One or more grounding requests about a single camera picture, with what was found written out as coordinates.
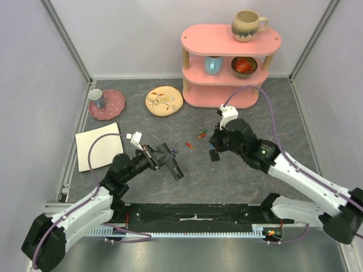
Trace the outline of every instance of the blue cup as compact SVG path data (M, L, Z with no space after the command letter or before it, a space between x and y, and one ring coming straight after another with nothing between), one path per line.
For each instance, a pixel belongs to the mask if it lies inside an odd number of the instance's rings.
M102 109L106 106L106 101L100 89L93 89L89 92L88 98L97 106L97 108Z
M208 57L204 58L204 68L207 74L216 75L221 71L223 57Z

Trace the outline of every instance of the bowl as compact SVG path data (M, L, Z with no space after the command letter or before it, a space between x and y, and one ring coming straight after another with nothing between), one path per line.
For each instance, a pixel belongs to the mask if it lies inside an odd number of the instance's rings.
M251 73L240 73L236 69L234 69L234 66L236 65L237 60L239 60L240 58L244 58L246 61L248 61L251 64L251 67L253 68L254 71ZM257 61L251 57L235 57L232 60L231 65L232 65L233 74L238 78L249 78L257 70L257 66L258 66Z

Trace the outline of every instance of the white gear rack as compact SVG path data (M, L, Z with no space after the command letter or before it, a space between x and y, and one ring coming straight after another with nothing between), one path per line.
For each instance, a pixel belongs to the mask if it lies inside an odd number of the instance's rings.
M252 226L252 232L143 232L153 238L253 238L263 239L263 227ZM109 226L99 226L90 231L86 237L144 237L131 233L114 233Z

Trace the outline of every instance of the white wall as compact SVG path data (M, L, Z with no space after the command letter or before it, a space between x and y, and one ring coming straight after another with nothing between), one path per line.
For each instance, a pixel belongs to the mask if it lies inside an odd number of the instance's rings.
M0 1L1 271L25 271L20 248L56 198L86 92L39 0Z
M350 189L363 188L362 10L341 1L295 81L323 175Z
M94 78L182 75L183 31L257 11L282 37L271 75L289 75L329 0L52 0Z

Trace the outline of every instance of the shelf tier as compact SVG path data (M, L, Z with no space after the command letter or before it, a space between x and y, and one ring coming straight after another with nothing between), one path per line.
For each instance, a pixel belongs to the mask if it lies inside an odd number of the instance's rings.
M189 84L189 92L183 92L184 100L193 107L219 108L238 89L236 86L207 86ZM252 88L238 92L228 103L237 109L247 109L259 98Z
M251 41L237 41L231 24L197 24L187 28L181 42L186 51L201 56L264 57L281 45L280 35L271 27L256 34Z
M268 71L262 71L263 62L256 58L258 68L249 78L237 78L231 68L233 57L224 57L222 69L217 75L208 75L204 69L204 57L193 56L189 59L189 69L183 69L185 78L194 84L220 85L220 86L245 86L260 85L268 76Z

